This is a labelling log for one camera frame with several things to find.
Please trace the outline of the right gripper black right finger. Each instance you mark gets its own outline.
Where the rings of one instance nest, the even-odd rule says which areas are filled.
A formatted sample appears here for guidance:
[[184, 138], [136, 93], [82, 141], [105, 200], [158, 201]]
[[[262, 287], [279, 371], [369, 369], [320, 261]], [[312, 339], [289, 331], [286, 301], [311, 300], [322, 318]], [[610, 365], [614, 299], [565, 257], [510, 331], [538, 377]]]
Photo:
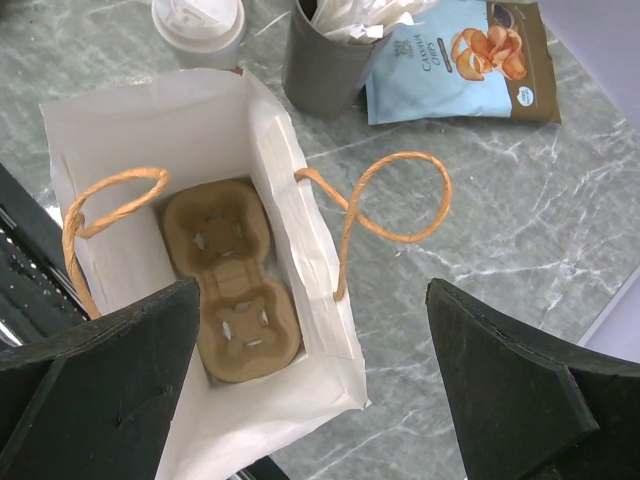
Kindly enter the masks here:
[[636, 479], [639, 366], [523, 323], [446, 280], [429, 327], [470, 479]]

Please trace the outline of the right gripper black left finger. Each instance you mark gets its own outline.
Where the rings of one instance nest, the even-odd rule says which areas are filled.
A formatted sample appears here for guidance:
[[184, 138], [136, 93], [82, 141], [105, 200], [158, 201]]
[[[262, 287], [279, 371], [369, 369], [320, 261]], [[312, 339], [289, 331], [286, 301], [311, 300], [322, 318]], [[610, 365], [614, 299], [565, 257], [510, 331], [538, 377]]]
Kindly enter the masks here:
[[181, 280], [2, 351], [2, 478], [154, 478], [198, 326], [198, 287]]

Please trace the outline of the brown paper takeout bag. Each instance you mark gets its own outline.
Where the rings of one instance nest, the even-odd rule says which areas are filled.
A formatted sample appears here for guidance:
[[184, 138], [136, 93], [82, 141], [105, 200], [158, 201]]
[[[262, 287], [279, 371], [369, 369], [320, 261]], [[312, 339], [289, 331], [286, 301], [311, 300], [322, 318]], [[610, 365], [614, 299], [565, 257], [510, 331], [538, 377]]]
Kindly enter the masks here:
[[252, 73], [162, 74], [46, 103], [69, 275], [87, 313], [191, 277], [199, 333], [157, 477], [225, 479], [367, 405], [335, 244], [291, 119]]

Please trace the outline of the white cup lid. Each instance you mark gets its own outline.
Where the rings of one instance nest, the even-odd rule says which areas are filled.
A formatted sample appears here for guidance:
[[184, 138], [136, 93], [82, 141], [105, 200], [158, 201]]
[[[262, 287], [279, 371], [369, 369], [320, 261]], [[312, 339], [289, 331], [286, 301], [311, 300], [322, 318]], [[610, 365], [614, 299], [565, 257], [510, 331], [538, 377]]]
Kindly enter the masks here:
[[185, 53], [236, 51], [246, 28], [242, 1], [152, 1], [161, 38]]

